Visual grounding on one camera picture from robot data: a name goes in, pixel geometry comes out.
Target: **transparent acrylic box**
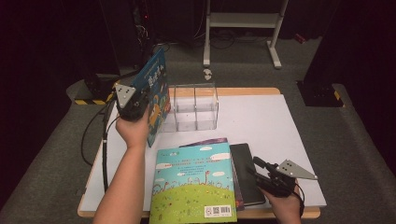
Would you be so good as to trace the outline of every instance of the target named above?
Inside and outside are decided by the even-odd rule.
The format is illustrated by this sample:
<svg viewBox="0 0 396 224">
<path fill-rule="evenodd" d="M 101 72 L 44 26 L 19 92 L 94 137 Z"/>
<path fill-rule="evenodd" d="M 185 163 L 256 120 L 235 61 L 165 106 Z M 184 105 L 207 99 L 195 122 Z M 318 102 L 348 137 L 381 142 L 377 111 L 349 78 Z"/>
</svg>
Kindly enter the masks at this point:
<svg viewBox="0 0 396 224">
<path fill-rule="evenodd" d="M 219 100 L 214 83 L 169 87 L 171 111 L 163 133 L 214 130 L 217 128 Z"/>
</svg>

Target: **book cover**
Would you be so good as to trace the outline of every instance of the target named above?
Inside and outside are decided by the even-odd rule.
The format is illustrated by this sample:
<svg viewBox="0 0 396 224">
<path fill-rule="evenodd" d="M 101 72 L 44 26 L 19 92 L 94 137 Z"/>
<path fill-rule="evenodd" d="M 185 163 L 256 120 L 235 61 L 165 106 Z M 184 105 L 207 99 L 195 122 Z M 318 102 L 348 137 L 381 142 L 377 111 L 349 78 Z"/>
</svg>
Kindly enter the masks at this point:
<svg viewBox="0 0 396 224">
<path fill-rule="evenodd" d="M 223 137 L 223 138 L 212 138 L 212 139 L 207 139 L 201 142 L 196 142 L 196 143 L 191 143 L 188 145 L 184 145 L 181 147 L 193 147 L 193 146 L 200 146 L 200 145 L 208 145 L 208 144 L 216 144 L 216 143 L 228 143 L 228 139 Z M 245 210 L 245 205 L 244 205 L 244 199 L 242 197 L 242 191 L 241 188 L 239 187 L 239 181 L 238 181 L 238 176 L 236 175 L 235 171 L 235 166 L 233 164 L 233 157 L 231 157 L 231 168 L 233 171 L 233 194 L 235 196 L 235 207 L 236 211 L 243 211 Z"/>
<path fill-rule="evenodd" d="M 150 224 L 236 222 L 228 143 L 160 149 Z"/>
<path fill-rule="evenodd" d="M 148 60 L 146 65 L 136 75 L 132 86 L 138 91 L 146 87 L 150 88 L 148 94 L 148 146 L 151 147 L 155 141 L 157 132 L 160 130 L 171 108 L 163 48 L 160 48 Z"/>
</svg>

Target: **human arm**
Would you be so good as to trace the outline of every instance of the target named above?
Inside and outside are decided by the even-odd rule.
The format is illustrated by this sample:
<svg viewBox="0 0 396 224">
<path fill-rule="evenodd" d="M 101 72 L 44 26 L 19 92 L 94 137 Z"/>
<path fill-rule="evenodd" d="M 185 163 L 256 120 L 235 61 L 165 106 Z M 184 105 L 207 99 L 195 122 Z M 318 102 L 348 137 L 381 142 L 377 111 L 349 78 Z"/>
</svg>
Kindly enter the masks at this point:
<svg viewBox="0 0 396 224">
<path fill-rule="evenodd" d="M 264 189 L 259 189 L 270 201 L 273 212 L 279 224 L 301 224 L 300 200 L 296 195 L 291 194 L 287 198 L 279 198 L 265 191 Z M 297 185 L 294 188 L 294 192 L 299 194 Z"/>
<path fill-rule="evenodd" d="M 145 194 L 145 151 L 149 135 L 149 110 L 137 122 L 118 119 L 116 129 L 127 149 L 93 223 L 140 223 Z"/>
</svg>

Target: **black curtain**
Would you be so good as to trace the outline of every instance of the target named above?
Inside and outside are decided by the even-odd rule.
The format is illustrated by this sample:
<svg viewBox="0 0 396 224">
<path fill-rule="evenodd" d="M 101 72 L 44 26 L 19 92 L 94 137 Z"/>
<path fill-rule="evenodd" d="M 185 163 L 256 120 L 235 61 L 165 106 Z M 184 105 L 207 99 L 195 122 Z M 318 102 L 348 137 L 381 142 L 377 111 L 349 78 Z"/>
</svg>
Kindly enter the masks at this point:
<svg viewBox="0 0 396 224">
<path fill-rule="evenodd" d="M 280 38 L 324 36 L 340 0 L 289 0 Z"/>
<path fill-rule="evenodd" d="M 304 83 L 341 83 L 391 171 L 396 174 L 395 4 L 341 1 Z"/>
<path fill-rule="evenodd" d="M 81 79 L 59 37 L 61 12 L 60 1 L 0 4 L 0 208 L 67 112 L 66 88 Z"/>
</svg>

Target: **white table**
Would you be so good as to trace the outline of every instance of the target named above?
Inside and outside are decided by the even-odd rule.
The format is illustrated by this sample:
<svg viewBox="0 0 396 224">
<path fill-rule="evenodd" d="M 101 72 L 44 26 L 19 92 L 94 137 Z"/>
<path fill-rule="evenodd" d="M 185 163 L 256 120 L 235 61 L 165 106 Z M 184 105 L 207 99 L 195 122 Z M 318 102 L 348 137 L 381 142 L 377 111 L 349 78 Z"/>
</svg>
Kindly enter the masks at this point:
<svg viewBox="0 0 396 224">
<path fill-rule="evenodd" d="M 160 133 L 152 148 L 146 149 L 146 192 L 142 217 L 149 216 L 150 193 L 159 148 L 179 147 L 210 138 L 227 137 L 231 145 L 248 143 L 252 156 L 258 156 L 270 163 L 281 163 L 285 159 L 290 159 L 307 171 L 315 173 L 286 101 L 277 89 L 218 88 L 218 95 L 219 118 L 216 130 Z M 116 116 L 117 109 L 113 108 L 110 120 Z M 114 126 L 110 128 L 107 139 L 107 175 L 111 182 L 126 146 Z M 259 173 L 267 174 L 260 167 L 256 168 Z M 299 184 L 305 193 L 303 218 L 318 217 L 319 208 L 326 206 L 318 181 L 299 179 Z M 78 214 L 82 217 L 93 217 L 103 195 L 102 146 L 100 146 L 86 192 L 78 207 Z M 238 218 L 274 217 L 269 203 L 246 207 L 245 211 L 240 211 L 237 215 Z"/>
</svg>

